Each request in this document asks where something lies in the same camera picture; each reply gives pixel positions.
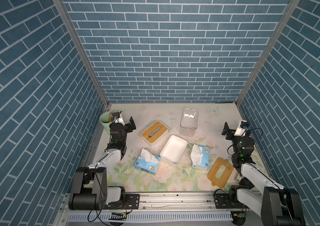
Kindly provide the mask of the bamboo tissue box lid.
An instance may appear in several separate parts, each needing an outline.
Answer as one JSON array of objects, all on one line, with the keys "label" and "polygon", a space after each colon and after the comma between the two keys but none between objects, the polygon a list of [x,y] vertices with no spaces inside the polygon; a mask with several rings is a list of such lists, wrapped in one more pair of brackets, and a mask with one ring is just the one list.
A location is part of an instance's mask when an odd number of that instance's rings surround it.
[{"label": "bamboo tissue box lid", "polygon": [[160,139],[167,131],[168,127],[166,125],[164,125],[160,121],[155,121],[141,133],[141,137],[149,144],[153,144],[158,139]]}]

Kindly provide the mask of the white tissue box base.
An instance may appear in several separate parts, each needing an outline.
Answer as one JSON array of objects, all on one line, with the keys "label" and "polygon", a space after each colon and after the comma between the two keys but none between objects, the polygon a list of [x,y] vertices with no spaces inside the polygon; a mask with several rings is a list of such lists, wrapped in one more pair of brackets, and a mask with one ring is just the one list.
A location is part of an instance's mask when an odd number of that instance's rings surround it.
[{"label": "white tissue box base", "polygon": [[178,165],[188,142],[178,136],[171,135],[160,153],[163,162]]}]

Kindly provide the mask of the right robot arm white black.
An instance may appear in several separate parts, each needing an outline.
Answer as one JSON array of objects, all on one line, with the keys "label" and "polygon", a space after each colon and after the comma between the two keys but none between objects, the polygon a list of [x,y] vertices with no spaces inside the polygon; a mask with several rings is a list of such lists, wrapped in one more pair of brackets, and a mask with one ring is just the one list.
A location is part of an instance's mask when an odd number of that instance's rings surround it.
[{"label": "right robot arm white black", "polygon": [[238,128],[230,129],[225,123],[222,135],[232,144],[232,165],[242,177],[226,193],[217,189],[213,193],[217,209],[232,208],[232,222],[242,226],[246,220],[246,209],[251,209],[265,226],[304,226],[306,224],[298,192],[286,188],[266,176],[253,161],[255,140],[247,121],[240,121]]}]

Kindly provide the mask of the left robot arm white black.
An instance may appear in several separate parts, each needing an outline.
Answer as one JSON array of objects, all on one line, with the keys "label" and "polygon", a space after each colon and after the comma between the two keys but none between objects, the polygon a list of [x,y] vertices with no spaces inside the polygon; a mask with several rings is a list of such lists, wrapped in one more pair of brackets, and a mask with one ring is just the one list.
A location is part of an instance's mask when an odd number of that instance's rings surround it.
[{"label": "left robot arm white black", "polygon": [[74,174],[68,207],[72,211],[100,211],[106,206],[124,207],[126,192],[123,186],[108,186],[107,171],[124,157],[127,135],[136,129],[133,118],[126,124],[114,120],[110,124],[110,140],[104,155]]}]

